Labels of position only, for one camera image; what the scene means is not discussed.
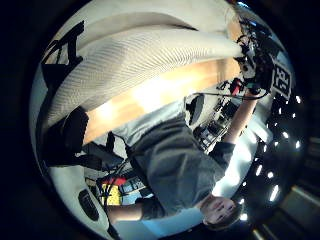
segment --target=wooden panel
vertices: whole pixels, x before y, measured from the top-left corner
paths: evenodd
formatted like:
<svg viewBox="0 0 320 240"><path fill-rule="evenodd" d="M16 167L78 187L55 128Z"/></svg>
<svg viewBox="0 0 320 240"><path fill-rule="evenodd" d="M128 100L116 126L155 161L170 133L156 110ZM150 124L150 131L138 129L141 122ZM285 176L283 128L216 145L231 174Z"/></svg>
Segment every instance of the wooden panel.
<svg viewBox="0 0 320 240"><path fill-rule="evenodd" d="M191 64L150 79L87 112L84 144L193 92L233 79L239 72L238 63L229 58Z"/></svg>

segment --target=light fixture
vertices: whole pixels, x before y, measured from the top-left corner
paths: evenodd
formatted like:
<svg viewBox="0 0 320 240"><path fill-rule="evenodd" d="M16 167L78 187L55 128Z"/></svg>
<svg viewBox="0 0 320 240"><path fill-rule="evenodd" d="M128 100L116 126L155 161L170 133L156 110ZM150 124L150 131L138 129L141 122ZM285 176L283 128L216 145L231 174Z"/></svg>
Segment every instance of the light fixture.
<svg viewBox="0 0 320 240"><path fill-rule="evenodd" d="M268 172L268 178L273 178L273 172Z"/></svg>
<svg viewBox="0 0 320 240"><path fill-rule="evenodd" d="M256 176L259 176L262 170L262 165L259 165L256 171Z"/></svg>
<svg viewBox="0 0 320 240"><path fill-rule="evenodd" d="M301 98L299 96L296 96L296 100L297 100L297 103L301 103Z"/></svg>
<svg viewBox="0 0 320 240"><path fill-rule="evenodd" d="M297 141L296 142L296 148L300 148L301 144L300 144L300 141Z"/></svg>
<svg viewBox="0 0 320 240"><path fill-rule="evenodd" d="M286 132L282 132L282 135L284 136L284 138L289 138L289 134Z"/></svg>
<svg viewBox="0 0 320 240"><path fill-rule="evenodd" d="M271 193L271 196L270 196L270 199L269 199L270 202L273 202L273 201L274 201L274 199L276 198L278 192L279 192L279 186L278 186L278 185L275 185L275 186L273 187L273 190L272 190L272 193Z"/></svg>
<svg viewBox="0 0 320 240"><path fill-rule="evenodd" d="M248 214L246 214L246 213L241 214L240 220L241 221L247 221L248 220Z"/></svg>

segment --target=person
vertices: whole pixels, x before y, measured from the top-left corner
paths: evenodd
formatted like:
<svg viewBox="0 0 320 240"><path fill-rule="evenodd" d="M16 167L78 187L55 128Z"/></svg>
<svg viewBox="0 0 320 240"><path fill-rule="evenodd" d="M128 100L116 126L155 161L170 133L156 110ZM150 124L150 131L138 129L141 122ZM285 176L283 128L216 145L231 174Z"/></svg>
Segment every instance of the person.
<svg viewBox="0 0 320 240"><path fill-rule="evenodd" d="M245 96L256 96L246 90ZM198 208L203 223L211 230L236 222L241 205L212 194L223 176L235 143L249 122L257 100L243 100L221 142L206 155L187 126L184 103L175 102L113 131L132 151L131 163L138 176L152 190L152 198L135 204L108 206L112 224L117 221L150 220Z"/></svg>

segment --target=gray t-shirt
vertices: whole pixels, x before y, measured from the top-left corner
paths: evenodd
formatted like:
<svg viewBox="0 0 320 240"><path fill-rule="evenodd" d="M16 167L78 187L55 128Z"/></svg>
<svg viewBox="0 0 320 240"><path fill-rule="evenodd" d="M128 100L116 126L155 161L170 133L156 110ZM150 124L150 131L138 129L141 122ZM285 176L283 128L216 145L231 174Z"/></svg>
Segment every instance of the gray t-shirt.
<svg viewBox="0 0 320 240"><path fill-rule="evenodd" d="M140 199L142 219L163 218L194 207L225 173L234 144L218 143L206 155L186 125L185 115L149 130L132 146L133 164L154 197Z"/></svg>

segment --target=cable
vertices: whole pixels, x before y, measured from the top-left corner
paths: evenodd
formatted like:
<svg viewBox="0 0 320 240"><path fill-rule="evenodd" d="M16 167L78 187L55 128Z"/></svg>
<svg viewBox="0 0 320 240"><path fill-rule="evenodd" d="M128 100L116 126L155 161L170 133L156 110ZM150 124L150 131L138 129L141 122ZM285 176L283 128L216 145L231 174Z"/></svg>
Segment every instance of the cable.
<svg viewBox="0 0 320 240"><path fill-rule="evenodd" d="M237 99L242 99L242 100L257 100L257 99L261 99L261 98L267 96L268 92L266 91L263 95L257 96L257 97L233 96L233 95L230 95L230 94L206 93L206 92L197 92L197 93L194 93L194 94L196 94L196 95L210 95L210 96L231 97L231 98L237 98Z"/></svg>
<svg viewBox="0 0 320 240"><path fill-rule="evenodd" d="M130 158L127 158L123 163L121 163L117 169L115 170L115 172L113 173L113 180L111 182L111 184L109 185L109 187L106 189L107 193L105 194L105 199L104 199L104 210L106 211L107 205L108 205L108 197L110 196L110 192L112 187L114 186L114 183L116 182L117 178L120 176L120 173L122 172L123 168L125 167L125 165L130 161Z"/></svg>

